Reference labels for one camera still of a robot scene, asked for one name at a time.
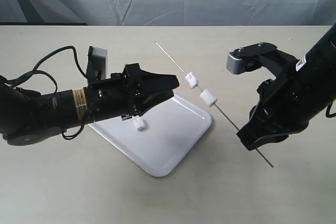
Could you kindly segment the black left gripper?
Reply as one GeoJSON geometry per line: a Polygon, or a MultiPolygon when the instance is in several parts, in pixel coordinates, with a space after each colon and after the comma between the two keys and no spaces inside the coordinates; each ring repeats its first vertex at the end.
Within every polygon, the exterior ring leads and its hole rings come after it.
{"type": "Polygon", "coordinates": [[[94,63],[86,68],[88,108],[83,123],[122,117],[143,116],[148,110],[174,96],[180,83],[176,75],[144,71],[138,63],[125,65],[122,72],[102,77],[94,63]]]}

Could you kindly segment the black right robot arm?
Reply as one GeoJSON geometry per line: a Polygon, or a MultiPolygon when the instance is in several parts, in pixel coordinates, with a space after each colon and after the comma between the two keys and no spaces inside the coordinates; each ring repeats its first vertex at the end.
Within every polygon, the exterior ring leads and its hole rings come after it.
{"type": "Polygon", "coordinates": [[[257,88],[259,101],[237,133],[249,151],[302,132],[314,116],[330,108],[335,100],[335,26],[300,60],[277,49],[254,47],[253,58],[276,78],[257,88]]]}

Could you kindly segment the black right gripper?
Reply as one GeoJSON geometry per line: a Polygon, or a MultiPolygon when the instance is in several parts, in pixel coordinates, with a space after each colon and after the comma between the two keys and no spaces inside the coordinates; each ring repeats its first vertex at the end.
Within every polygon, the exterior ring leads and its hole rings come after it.
{"type": "Polygon", "coordinates": [[[309,125],[295,112],[302,100],[302,87],[292,77],[278,76],[267,80],[257,89],[259,102],[253,108],[249,122],[237,133],[238,138],[249,151],[271,143],[286,140],[289,134],[301,132],[309,125]]]}

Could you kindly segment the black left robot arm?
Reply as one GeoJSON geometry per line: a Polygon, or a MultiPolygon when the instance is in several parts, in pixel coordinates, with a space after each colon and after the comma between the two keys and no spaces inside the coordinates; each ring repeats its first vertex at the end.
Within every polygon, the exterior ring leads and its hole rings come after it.
{"type": "Polygon", "coordinates": [[[138,63],[125,65],[122,73],[77,90],[50,94],[12,88],[1,77],[1,135],[12,146],[24,146],[62,135],[68,129],[121,117],[142,116],[173,97],[179,86],[173,74],[144,71],[138,63]]]}

